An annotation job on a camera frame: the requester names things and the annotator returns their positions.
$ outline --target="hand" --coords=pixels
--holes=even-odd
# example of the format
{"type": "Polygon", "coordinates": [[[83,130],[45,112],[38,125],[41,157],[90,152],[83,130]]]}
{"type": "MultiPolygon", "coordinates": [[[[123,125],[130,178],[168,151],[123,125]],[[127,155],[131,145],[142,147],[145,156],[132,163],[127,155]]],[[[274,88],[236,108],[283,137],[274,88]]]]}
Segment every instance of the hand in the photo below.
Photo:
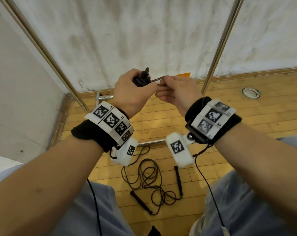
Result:
{"type": "Polygon", "coordinates": [[[192,78],[166,75],[160,83],[167,84],[167,87],[158,87],[155,96],[175,105],[183,117],[191,105],[203,97],[201,89],[192,78]]]}
{"type": "Polygon", "coordinates": [[[132,79],[141,73],[141,70],[132,69],[120,76],[115,85],[112,105],[123,110],[129,118],[141,111],[147,100],[157,91],[155,82],[144,87],[137,87],[132,82],[132,79]]]}

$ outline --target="wooden floor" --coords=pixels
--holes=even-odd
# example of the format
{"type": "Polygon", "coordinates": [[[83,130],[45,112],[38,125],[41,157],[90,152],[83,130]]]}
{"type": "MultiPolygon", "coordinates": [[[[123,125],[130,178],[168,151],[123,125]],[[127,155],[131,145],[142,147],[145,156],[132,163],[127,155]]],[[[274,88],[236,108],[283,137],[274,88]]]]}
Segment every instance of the wooden floor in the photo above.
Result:
{"type": "MultiPolygon", "coordinates": [[[[242,122],[270,137],[297,134],[297,72],[214,82],[210,84],[206,95],[219,98],[234,107],[242,117],[242,122]],[[246,98],[241,94],[244,87],[257,88],[261,92],[261,97],[256,100],[246,98]]],[[[84,101],[90,109],[95,108],[95,97],[85,98],[84,101]]],[[[72,102],[61,140],[67,138],[70,130],[84,120],[84,115],[79,105],[72,102]]],[[[155,96],[152,96],[140,113],[131,119],[131,123],[135,128],[133,137],[139,142],[163,139],[174,131],[188,132],[185,120],[176,108],[161,102],[155,96]]],[[[194,154],[203,147],[193,144],[190,145],[190,151],[194,154]]],[[[165,144],[152,146],[150,152],[141,158],[154,159],[162,171],[164,190],[178,193],[174,171],[176,163],[165,144]]],[[[136,178],[138,165],[137,163],[127,168],[131,180],[136,178]]],[[[232,169],[214,147],[198,158],[198,166],[211,183],[232,169]]],[[[203,213],[207,187],[193,165],[180,169],[179,172],[183,198],[174,205],[162,206],[157,216],[150,216],[131,197],[129,186],[121,178],[121,166],[112,162],[108,154],[100,158],[89,179],[114,188],[122,214],[136,235],[146,236],[154,225],[163,236],[181,236],[188,235],[193,222],[203,213]]],[[[151,189],[142,189],[137,190],[136,194],[152,211],[156,211],[157,207],[151,203],[151,192],[151,189]]]]}

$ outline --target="cable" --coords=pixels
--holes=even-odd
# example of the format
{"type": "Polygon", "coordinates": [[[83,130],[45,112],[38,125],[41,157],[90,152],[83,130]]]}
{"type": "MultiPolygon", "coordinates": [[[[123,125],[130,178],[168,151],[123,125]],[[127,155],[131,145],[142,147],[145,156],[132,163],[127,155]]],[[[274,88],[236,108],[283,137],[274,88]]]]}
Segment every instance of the cable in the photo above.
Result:
{"type": "MultiPolygon", "coordinates": [[[[138,161],[138,159],[139,159],[139,157],[141,155],[147,154],[150,151],[150,146],[148,146],[148,150],[143,153],[143,149],[144,148],[145,147],[143,147],[141,149],[141,151],[140,151],[139,154],[135,155],[135,156],[138,156],[137,159],[133,163],[129,164],[129,166],[135,164],[138,161]]],[[[134,182],[130,182],[129,181],[128,176],[127,176],[127,172],[126,172],[126,167],[122,167],[122,169],[121,169],[121,176],[122,176],[123,180],[128,183],[128,185],[130,186],[130,188],[132,190],[137,190],[141,186],[142,186],[143,189],[148,189],[148,188],[155,189],[153,191],[153,193],[151,194],[151,202],[155,206],[158,206],[158,209],[157,209],[157,212],[156,213],[152,213],[151,215],[157,215],[158,212],[159,212],[159,210],[160,210],[160,208],[161,208],[161,206],[163,204],[173,205],[177,200],[180,200],[182,198],[182,195],[179,198],[177,198],[176,194],[173,191],[171,191],[171,190],[164,191],[164,189],[162,188],[163,179],[162,179],[161,171],[159,169],[158,164],[154,160],[152,160],[152,159],[146,158],[146,159],[143,159],[140,162],[139,167],[138,167],[138,177],[137,177],[137,179],[134,182]],[[142,165],[145,162],[152,162],[153,163],[153,166],[146,167],[145,169],[142,169],[142,165]],[[146,176],[145,175],[146,174],[146,171],[149,170],[149,169],[153,169],[153,172],[150,173],[148,176],[146,176]],[[159,185],[152,185],[157,180],[158,175],[160,176],[160,184],[159,185]],[[132,187],[132,185],[134,185],[135,183],[137,183],[139,181],[139,179],[140,179],[139,186],[138,187],[132,187]],[[154,196],[154,194],[156,192],[159,192],[159,194],[160,194],[160,202],[159,203],[155,203],[154,200],[153,200],[153,196],[154,196]],[[166,202],[166,196],[168,196],[169,198],[173,199],[173,201],[170,202],[170,203],[166,202]]]]}
{"type": "Polygon", "coordinates": [[[213,195],[213,193],[212,193],[211,187],[209,186],[209,183],[207,182],[206,178],[204,177],[204,175],[202,174],[202,172],[200,171],[200,169],[199,169],[199,167],[198,167],[198,165],[197,165],[197,158],[198,158],[198,156],[201,155],[203,152],[205,152],[205,151],[206,151],[208,148],[210,148],[211,146],[212,146],[212,145],[208,144],[208,145],[206,146],[206,148],[204,148],[204,149],[203,149],[202,151],[200,151],[198,154],[194,154],[193,157],[195,157],[195,159],[194,159],[195,166],[197,167],[198,171],[200,172],[200,174],[202,175],[202,177],[204,178],[206,184],[207,184],[208,187],[209,187],[209,191],[210,191],[210,193],[211,193],[211,195],[212,195],[212,198],[213,198],[213,201],[214,201],[214,204],[215,204],[217,213],[218,213],[218,217],[220,218],[221,224],[222,224],[223,227],[225,227],[225,225],[224,225],[224,223],[223,223],[223,220],[222,220],[222,217],[221,217],[221,214],[220,214],[220,211],[218,210],[217,203],[216,203],[216,201],[215,201],[215,199],[214,199],[214,195],[213,195]]]}
{"type": "Polygon", "coordinates": [[[92,191],[92,194],[93,194],[93,197],[94,197],[94,202],[95,202],[95,208],[96,208],[96,216],[97,216],[97,224],[98,224],[98,228],[99,228],[99,236],[103,236],[102,234],[102,228],[100,226],[100,219],[99,219],[99,212],[98,212],[98,206],[97,206],[97,201],[96,201],[96,196],[95,196],[95,192],[93,190],[93,187],[89,181],[89,179],[87,179],[87,182],[88,182],[88,185],[90,186],[91,188],[91,191],[92,191]]]}

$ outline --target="forearm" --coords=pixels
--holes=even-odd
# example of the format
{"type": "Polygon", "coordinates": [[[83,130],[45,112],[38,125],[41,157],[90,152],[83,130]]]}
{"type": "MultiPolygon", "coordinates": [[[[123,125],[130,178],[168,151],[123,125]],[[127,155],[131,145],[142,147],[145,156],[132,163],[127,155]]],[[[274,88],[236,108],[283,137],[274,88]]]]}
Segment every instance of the forearm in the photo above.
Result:
{"type": "Polygon", "coordinates": [[[297,149],[242,123],[215,147],[260,196],[297,214],[297,149]]]}
{"type": "Polygon", "coordinates": [[[51,230],[102,153],[95,141],[70,136],[0,182],[0,235],[51,230]]]}

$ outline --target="floor drain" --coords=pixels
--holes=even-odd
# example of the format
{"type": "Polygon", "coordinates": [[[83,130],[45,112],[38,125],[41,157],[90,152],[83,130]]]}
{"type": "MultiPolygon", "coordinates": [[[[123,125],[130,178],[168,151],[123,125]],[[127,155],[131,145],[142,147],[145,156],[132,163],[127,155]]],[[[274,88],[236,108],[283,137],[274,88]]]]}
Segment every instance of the floor drain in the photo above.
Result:
{"type": "Polygon", "coordinates": [[[241,92],[247,98],[257,99],[260,97],[260,91],[254,88],[244,88],[241,92]]]}

